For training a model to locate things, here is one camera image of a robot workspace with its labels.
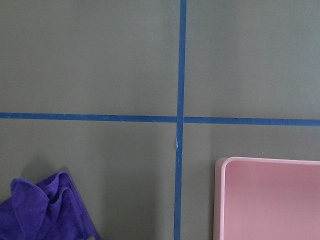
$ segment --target pink plastic bin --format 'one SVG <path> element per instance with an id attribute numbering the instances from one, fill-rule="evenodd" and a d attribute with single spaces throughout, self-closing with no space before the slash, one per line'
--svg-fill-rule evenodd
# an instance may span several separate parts
<path id="1" fill-rule="evenodd" d="M 320 162 L 219 159 L 213 240 L 320 240 Z"/>

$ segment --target gray surface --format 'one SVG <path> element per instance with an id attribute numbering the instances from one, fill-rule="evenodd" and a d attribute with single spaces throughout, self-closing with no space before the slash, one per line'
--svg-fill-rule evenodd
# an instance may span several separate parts
<path id="1" fill-rule="evenodd" d="M 185 115 L 320 112 L 320 1 L 188 1 Z"/>
<path id="2" fill-rule="evenodd" d="M 320 119 L 320 2 L 191 1 L 185 115 Z M 179 1 L 1 1 L 0 112 L 177 113 Z M 320 128 L 186 124 L 181 240 L 211 240 L 221 157 L 318 160 Z M 176 125 L 0 119 L 10 182 L 71 173 L 102 239 L 171 240 Z"/>
<path id="3" fill-rule="evenodd" d="M 1 1 L 0 112 L 177 112 L 179 1 Z"/>
<path id="4" fill-rule="evenodd" d="M 68 171 L 102 240 L 172 239 L 175 127 L 0 119 L 0 202 L 13 178 Z"/>
<path id="5" fill-rule="evenodd" d="M 212 240 L 216 160 L 318 161 L 319 142 L 320 127 L 185 124 L 181 240 Z"/>

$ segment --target pink tray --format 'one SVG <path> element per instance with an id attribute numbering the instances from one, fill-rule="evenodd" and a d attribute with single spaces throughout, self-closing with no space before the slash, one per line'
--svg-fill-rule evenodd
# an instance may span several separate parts
<path id="1" fill-rule="evenodd" d="M 213 240 L 320 240 L 320 162 L 219 159 Z"/>

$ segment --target blue painter's tape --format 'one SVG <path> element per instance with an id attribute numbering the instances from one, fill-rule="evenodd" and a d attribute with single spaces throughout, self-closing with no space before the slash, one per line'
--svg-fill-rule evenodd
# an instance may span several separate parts
<path id="1" fill-rule="evenodd" d="M 60 113 L 17 113 L 0 112 L 0 119 L 38 119 L 102 122 L 144 122 L 176 123 L 176 116 L 142 116 L 142 115 L 101 115 L 101 114 L 60 114 Z"/>
<path id="2" fill-rule="evenodd" d="M 180 240 L 181 232 L 181 191 L 182 191 L 182 158 L 184 135 L 184 100 L 185 100 L 185 64 L 186 64 L 186 22 L 187 0 L 180 0 L 179 31 L 179 65 L 176 117 L 176 153 L 174 182 L 174 240 Z"/>
<path id="3" fill-rule="evenodd" d="M 320 119 L 232 118 L 232 117 L 185 116 L 183 120 L 185 123 L 188 123 L 188 124 L 239 124 L 239 125 L 320 127 Z"/>

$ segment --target purple cloth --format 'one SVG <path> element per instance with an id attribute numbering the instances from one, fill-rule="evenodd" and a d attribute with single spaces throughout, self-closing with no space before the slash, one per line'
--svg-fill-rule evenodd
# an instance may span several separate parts
<path id="1" fill-rule="evenodd" d="M 11 198 L 0 204 L 0 240 L 99 239 L 86 207 L 66 172 L 32 184 L 16 178 Z"/>

